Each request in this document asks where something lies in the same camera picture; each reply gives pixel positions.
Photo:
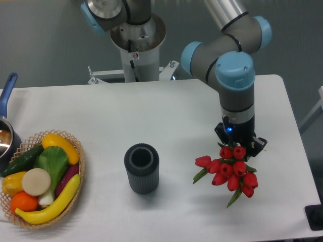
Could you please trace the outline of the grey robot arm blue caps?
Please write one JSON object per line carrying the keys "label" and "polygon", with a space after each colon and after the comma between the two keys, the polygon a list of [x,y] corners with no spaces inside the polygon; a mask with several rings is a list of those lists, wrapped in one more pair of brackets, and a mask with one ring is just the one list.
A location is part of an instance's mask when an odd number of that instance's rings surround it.
{"label": "grey robot arm blue caps", "polygon": [[[215,132],[225,145],[241,145],[244,159],[256,156],[267,141],[255,134],[254,80],[251,55],[272,38],[269,22],[252,17],[239,1],[205,1],[221,36],[209,44],[191,42],[180,64],[191,76],[219,94],[222,122]],[[109,33],[120,50],[126,82],[158,81],[159,47],[166,37],[151,1],[85,1],[81,11],[98,34]]]}

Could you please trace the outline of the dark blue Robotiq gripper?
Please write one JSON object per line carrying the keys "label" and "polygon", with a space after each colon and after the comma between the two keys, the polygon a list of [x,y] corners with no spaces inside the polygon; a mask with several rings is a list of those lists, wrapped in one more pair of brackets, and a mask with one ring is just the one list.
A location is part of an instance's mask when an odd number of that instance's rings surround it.
{"label": "dark blue Robotiq gripper", "polygon": [[231,123],[225,116],[223,123],[218,123],[214,131],[223,145],[235,147],[237,143],[246,148],[245,160],[257,156],[266,146],[267,140],[255,136],[255,117],[241,124]]}

